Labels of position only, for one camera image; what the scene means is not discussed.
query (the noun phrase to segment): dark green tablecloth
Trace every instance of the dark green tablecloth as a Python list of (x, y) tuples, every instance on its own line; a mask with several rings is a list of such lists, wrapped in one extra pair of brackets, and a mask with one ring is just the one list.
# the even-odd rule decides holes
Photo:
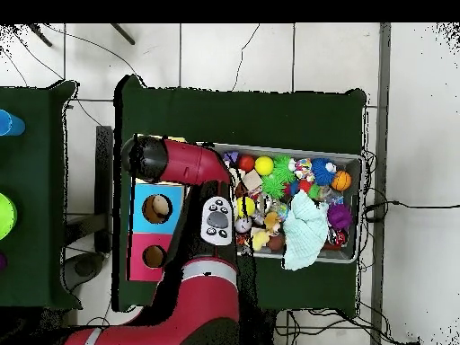
[(76, 88), (0, 87), (0, 109), (25, 122), (19, 137), (0, 137), (0, 192), (18, 211), (17, 224), (0, 241), (8, 266), (0, 271), (0, 305), (76, 308), (60, 282), (64, 242), (63, 106)]
[[(138, 133), (185, 137), (190, 142), (359, 155), (366, 95), (360, 90), (347, 94), (279, 94), (148, 89), (132, 75), (120, 81), (115, 101), (116, 150)], [(122, 311), (130, 305), (149, 305), (155, 291), (155, 283), (125, 280), (129, 185), (130, 178), (123, 171), (119, 269), (115, 266), (115, 270), (119, 270), (119, 280), (114, 278), (113, 289), (119, 290)], [(249, 258), (239, 258), (238, 263), (241, 272), (251, 268)], [(335, 307), (353, 314), (355, 279), (356, 263), (315, 263), (293, 272), (283, 270), (279, 261), (257, 259), (260, 307)]]

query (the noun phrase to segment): gray plastic bin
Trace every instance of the gray plastic bin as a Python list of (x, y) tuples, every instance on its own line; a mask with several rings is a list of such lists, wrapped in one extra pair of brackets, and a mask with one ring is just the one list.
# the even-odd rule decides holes
[[(349, 228), (349, 240), (346, 246), (340, 251), (321, 250), (317, 261), (334, 262), (334, 263), (351, 263), (358, 257), (359, 237), (361, 229), (361, 212), (363, 208), (363, 189), (364, 189), (364, 160), (359, 155), (347, 154), (331, 154), (325, 152), (300, 151), (296, 149), (283, 148), (267, 148), (260, 146), (238, 146), (227, 144), (215, 144), (214, 149), (220, 154), (228, 151), (238, 151), (240, 154), (252, 155), (254, 157), (266, 155), (274, 157), (284, 154), (290, 155), (296, 160), (317, 157), (326, 157), (332, 159), (337, 165), (337, 169), (347, 171), (351, 175), (351, 185), (343, 192), (345, 203), (351, 206), (353, 216), (353, 224)], [(238, 254), (241, 255), (242, 248), (238, 249)], [(262, 247), (259, 252), (255, 252), (254, 256), (272, 258), (280, 260), (283, 252), (272, 252), (268, 247)]]

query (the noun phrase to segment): towel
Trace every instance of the towel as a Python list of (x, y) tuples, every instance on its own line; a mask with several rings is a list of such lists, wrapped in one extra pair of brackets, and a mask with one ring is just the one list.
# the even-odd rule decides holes
[(327, 209), (325, 203), (317, 207), (303, 190), (294, 196), (283, 224), (285, 270), (302, 269), (316, 261), (328, 234)]

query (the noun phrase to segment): purple toy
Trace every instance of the purple toy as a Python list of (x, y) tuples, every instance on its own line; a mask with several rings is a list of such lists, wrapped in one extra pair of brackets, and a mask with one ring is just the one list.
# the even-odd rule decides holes
[(351, 225), (351, 213), (344, 204), (330, 205), (327, 211), (327, 219), (334, 229), (348, 229)]
[(237, 158), (238, 153), (236, 151), (224, 153), (224, 160), (228, 160), (230, 163), (236, 163)]
[(6, 257), (0, 253), (0, 271), (4, 270), (6, 268), (6, 265), (8, 264)]

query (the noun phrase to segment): circular hole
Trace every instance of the circular hole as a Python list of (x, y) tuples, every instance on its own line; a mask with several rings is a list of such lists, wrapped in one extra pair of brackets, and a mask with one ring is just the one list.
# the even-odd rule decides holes
[(173, 212), (172, 202), (163, 194), (153, 194), (144, 201), (142, 214), (151, 224), (163, 224)]
[(142, 253), (144, 264), (151, 269), (162, 267), (165, 259), (166, 252), (160, 246), (148, 246)]

